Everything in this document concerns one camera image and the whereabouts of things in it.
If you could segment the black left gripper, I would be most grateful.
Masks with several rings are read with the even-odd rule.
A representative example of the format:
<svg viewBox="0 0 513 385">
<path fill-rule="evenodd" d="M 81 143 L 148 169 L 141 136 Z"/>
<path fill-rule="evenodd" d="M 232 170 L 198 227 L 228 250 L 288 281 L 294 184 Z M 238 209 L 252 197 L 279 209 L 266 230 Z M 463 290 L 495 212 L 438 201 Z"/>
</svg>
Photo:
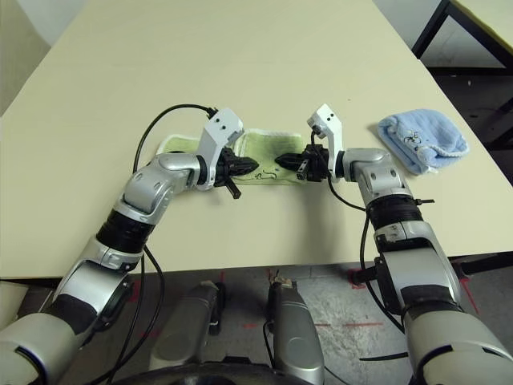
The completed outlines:
<svg viewBox="0 0 513 385">
<path fill-rule="evenodd" d="M 241 196 L 240 190 L 232 180 L 232 176 L 243 176 L 254 172 L 259 163 L 251 157 L 236 156 L 231 148 L 223 148 L 216 163 L 216 175 L 214 186 L 225 187 L 232 198 L 237 200 Z"/>
</svg>

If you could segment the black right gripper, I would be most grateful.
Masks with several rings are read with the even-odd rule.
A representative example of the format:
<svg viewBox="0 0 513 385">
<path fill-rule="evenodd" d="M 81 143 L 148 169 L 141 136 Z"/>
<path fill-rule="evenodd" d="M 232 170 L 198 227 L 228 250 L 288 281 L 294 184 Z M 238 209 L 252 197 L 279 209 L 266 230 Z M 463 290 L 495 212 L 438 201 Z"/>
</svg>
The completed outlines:
<svg viewBox="0 0 513 385">
<path fill-rule="evenodd" d="M 286 170 L 296 172 L 299 180 L 322 182 L 329 175 L 329 152 L 321 144 L 308 144 L 302 154 L 282 154 L 275 162 Z"/>
</svg>

